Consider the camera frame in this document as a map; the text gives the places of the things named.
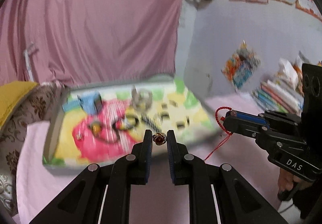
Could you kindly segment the right hand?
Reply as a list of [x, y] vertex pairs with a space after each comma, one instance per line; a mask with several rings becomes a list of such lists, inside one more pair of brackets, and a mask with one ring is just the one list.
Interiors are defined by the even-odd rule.
[[278, 199], [280, 201], [289, 201], [300, 182], [299, 177], [281, 168], [278, 177]]

